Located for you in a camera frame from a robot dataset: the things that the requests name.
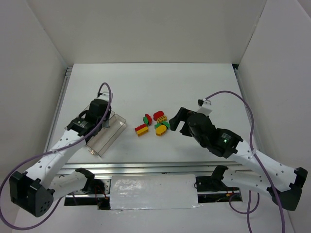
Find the yellow black striped lego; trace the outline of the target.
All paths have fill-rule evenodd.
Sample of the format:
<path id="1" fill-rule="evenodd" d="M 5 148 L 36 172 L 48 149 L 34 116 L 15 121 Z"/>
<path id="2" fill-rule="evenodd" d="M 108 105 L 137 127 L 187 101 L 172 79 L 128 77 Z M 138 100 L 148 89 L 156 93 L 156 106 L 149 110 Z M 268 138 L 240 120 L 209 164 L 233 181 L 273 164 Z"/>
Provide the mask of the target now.
<path id="1" fill-rule="evenodd" d="M 166 116 L 161 116 L 157 119 L 157 123 L 161 123 L 163 121 L 167 121 L 167 117 Z"/>

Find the red oval lego brick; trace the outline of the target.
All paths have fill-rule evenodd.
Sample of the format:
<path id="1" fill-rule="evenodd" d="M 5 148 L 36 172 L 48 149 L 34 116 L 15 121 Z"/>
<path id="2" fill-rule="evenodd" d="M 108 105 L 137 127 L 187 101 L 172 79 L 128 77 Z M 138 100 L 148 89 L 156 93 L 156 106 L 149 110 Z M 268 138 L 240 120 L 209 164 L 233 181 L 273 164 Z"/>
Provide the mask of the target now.
<path id="1" fill-rule="evenodd" d="M 157 111 L 157 112 L 155 112 L 154 114 L 153 114 L 153 118 L 154 118 L 154 120 L 157 120 L 158 118 L 160 118 L 160 117 L 162 117 L 162 116 L 164 116 L 164 112 L 163 111 Z"/>

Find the yellow oval lego brick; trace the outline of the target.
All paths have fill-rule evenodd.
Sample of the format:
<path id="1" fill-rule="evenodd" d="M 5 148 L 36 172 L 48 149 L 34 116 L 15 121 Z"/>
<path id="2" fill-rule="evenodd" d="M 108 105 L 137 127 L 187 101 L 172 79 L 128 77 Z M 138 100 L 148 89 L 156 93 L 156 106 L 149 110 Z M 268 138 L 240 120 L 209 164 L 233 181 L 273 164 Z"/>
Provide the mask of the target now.
<path id="1" fill-rule="evenodd" d="M 160 125 L 155 129 L 155 133 L 157 136 L 162 136 L 167 131 L 167 127 L 165 125 Z"/>

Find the green square lego brick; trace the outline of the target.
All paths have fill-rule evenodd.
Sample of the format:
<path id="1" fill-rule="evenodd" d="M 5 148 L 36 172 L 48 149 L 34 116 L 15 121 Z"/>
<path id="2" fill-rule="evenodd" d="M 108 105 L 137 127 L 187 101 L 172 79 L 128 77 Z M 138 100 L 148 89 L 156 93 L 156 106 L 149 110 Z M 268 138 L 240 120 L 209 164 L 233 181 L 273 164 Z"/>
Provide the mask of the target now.
<path id="1" fill-rule="evenodd" d="M 161 123 L 157 123 L 156 125 L 155 125 L 155 129 L 157 129 L 159 126 L 161 126 L 162 124 Z"/>

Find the red curved lego brick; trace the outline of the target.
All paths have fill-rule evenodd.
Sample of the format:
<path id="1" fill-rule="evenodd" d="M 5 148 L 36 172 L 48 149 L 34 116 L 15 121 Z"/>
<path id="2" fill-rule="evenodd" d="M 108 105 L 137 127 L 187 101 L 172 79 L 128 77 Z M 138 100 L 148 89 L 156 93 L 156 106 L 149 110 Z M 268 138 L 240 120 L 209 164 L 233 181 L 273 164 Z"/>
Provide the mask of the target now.
<path id="1" fill-rule="evenodd" d="M 152 118 L 149 114 L 145 114 L 145 118 L 147 119 L 146 124 L 151 125 L 152 124 Z"/>

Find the green sloped lego brick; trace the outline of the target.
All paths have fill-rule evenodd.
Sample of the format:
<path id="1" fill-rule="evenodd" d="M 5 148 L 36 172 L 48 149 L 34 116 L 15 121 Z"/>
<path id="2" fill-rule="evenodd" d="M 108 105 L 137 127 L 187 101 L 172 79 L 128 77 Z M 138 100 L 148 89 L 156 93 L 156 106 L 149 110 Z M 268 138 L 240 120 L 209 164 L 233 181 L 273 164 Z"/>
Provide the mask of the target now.
<path id="1" fill-rule="evenodd" d="M 163 122 L 161 122 L 161 124 L 164 125 L 167 129 L 170 128 L 170 124 L 167 121 L 163 121 Z"/>

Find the green curved lego brick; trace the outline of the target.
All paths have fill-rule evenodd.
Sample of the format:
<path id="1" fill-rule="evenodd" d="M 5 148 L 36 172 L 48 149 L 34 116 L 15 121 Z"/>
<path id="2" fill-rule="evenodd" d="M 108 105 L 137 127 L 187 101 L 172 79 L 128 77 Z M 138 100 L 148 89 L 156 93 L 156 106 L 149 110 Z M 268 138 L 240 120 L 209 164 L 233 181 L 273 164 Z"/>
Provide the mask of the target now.
<path id="1" fill-rule="evenodd" d="M 143 122 L 144 122 L 144 124 L 146 124 L 146 125 L 149 125 L 149 121 L 148 121 L 148 119 L 147 119 L 147 117 L 143 117 Z"/>

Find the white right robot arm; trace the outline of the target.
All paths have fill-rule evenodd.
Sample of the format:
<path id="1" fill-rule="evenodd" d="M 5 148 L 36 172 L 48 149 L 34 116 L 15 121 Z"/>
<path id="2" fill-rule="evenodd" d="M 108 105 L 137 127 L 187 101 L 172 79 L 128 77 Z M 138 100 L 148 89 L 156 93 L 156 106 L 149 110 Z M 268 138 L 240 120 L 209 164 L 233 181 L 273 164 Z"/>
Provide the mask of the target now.
<path id="1" fill-rule="evenodd" d="M 253 175 L 243 175 L 227 166 L 217 166 L 211 175 L 215 184 L 248 189 L 271 197 L 273 203 L 280 203 L 286 210 L 296 210 L 308 174 L 304 168 L 288 167 L 260 151 L 253 153 L 241 136 L 215 127 L 203 113 L 180 108 L 169 120 L 171 130 L 175 131 L 181 121 L 184 122 L 180 130 L 182 135 L 193 137 L 212 154 L 237 162 L 254 172 Z"/>

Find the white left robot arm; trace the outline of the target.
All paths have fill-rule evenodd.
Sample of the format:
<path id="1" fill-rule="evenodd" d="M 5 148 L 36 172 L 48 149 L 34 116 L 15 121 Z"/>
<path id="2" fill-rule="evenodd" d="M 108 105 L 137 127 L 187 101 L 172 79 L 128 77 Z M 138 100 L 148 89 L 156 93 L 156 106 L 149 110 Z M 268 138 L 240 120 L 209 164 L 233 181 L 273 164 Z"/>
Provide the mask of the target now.
<path id="1" fill-rule="evenodd" d="M 104 128 L 110 118 L 109 93 L 99 93 L 80 115 L 66 127 L 63 136 L 42 157 L 23 173 L 15 171 L 9 178 L 11 201 L 35 217 L 43 216 L 52 203 L 74 191 L 87 194 L 104 191 L 104 183 L 85 168 L 70 175 L 57 176 L 67 161 Z"/>

